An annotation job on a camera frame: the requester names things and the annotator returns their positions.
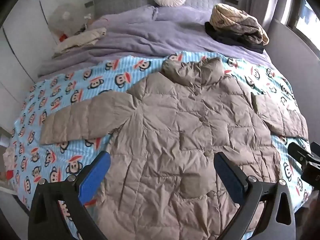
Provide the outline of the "beige quilted down jacket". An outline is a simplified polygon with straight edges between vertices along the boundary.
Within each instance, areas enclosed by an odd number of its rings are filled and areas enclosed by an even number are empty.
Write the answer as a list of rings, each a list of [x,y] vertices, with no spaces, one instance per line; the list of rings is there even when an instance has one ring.
[[[213,160],[248,176],[282,178],[272,144],[308,138],[304,116],[254,95],[218,57],[166,60],[125,92],[110,90],[49,115],[43,145],[111,135],[111,167],[98,190],[97,225],[108,239],[216,239],[237,211]]]

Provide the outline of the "striped beige folded clothes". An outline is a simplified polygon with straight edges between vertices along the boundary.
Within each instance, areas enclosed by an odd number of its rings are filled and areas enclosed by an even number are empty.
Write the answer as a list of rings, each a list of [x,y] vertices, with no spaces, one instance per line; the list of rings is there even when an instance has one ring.
[[[270,41],[255,17],[225,3],[214,5],[209,22],[215,30],[242,36],[251,44],[266,46]]]

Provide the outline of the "blue monkey print blanket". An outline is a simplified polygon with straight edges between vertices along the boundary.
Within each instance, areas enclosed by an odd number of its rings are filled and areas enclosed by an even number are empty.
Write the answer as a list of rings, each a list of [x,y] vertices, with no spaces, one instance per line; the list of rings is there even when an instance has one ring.
[[[289,109],[298,110],[295,99],[289,100],[289,96],[293,96],[289,82],[278,70],[268,67],[266,63],[251,64],[243,59],[233,59],[209,52],[182,51],[168,58],[188,62],[215,56],[222,59],[227,74],[231,74],[235,79],[239,78],[242,83],[245,82],[245,78],[248,78],[249,82],[253,81],[254,94],[268,94],[273,100],[284,103]],[[25,205],[27,211],[31,206],[37,179],[49,179],[49,175],[53,175],[53,182],[66,179],[67,173],[63,168],[70,163],[71,157],[80,157],[75,160],[76,163],[90,164],[110,139],[108,135],[102,139],[94,139],[93,142],[76,141],[40,146],[40,130],[45,118],[62,107],[69,106],[74,102],[73,99],[75,102],[90,99],[107,90],[123,92],[151,72],[160,70],[164,60],[165,58],[143,59],[133,56],[114,61],[106,60],[95,67],[65,75],[59,74],[31,87],[23,103],[20,120],[14,124],[11,140],[12,146],[15,147],[15,179],[12,178],[10,181],[17,192],[18,200]],[[116,85],[116,75],[128,76],[128,79],[124,79],[124,87]],[[93,79],[102,80],[104,83],[93,90],[88,89]],[[295,142],[300,146],[306,146],[309,150],[309,143],[298,138],[280,139],[275,135],[272,136],[272,142],[280,154],[281,165],[284,165],[281,170],[283,174],[289,176],[285,180],[291,194],[293,210],[297,211],[310,198],[313,188],[300,180],[302,172],[299,164],[288,155],[287,146],[289,142]]]

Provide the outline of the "grey bed side panel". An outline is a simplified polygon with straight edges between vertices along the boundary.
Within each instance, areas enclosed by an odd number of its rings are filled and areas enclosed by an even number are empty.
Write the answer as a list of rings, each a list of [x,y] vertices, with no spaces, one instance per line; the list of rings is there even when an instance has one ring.
[[[309,140],[319,142],[319,58],[278,20],[271,22],[268,36],[267,53],[292,86],[298,107],[308,124]]]

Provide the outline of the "black folded garment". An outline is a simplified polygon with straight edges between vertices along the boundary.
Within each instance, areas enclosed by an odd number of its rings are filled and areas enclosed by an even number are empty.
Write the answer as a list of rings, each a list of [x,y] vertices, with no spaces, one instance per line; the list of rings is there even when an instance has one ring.
[[[205,32],[212,39],[217,42],[229,45],[229,46],[240,46],[246,48],[250,51],[254,51],[256,53],[262,54],[264,52],[264,48],[262,44],[252,44],[247,41],[243,36],[236,35],[233,32],[221,32],[214,29],[214,27],[206,22],[204,24]]]

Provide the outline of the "window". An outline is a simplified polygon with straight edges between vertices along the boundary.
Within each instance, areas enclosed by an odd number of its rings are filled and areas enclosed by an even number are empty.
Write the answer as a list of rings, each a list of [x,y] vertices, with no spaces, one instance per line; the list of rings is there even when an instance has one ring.
[[[293,0],[287,25],[319,47],[319,18],[306,0]]]

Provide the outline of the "cream folded cloth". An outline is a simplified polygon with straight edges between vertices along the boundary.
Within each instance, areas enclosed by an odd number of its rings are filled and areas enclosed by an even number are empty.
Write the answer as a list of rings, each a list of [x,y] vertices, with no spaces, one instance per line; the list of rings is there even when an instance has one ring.
[[[60,42],[54,49],[55,54],[64,54],[73,48],[95,45],[106,35],[106,28],[98,28],[74,35]]]

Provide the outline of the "lavender duvet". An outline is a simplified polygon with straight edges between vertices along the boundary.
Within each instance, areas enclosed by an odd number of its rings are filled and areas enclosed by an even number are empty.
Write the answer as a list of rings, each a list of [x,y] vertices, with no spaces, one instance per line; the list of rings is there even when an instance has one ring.
[[[37,76],[80,70],[96,66],[105,60],[116,60],[125,56],[153,59],[164,58],[180,51],[217,52],[250,63],[271,65],[271,59],[266,52],[259,54],[243,47],[216,42],[206,34],[202,24],[190,21],[150,21],[121,23],[111,27],[95,45],[76,48],[44,62],[37,71]]]

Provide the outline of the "white electric fan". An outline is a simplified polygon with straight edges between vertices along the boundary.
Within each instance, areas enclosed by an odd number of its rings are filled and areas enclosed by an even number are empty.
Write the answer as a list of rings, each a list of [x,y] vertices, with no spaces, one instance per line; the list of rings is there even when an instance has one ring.
[[[73,36],[80,30],[84,21],[79,8],[71,3],[58,6],[48,20],[48,27],[56,34]]]

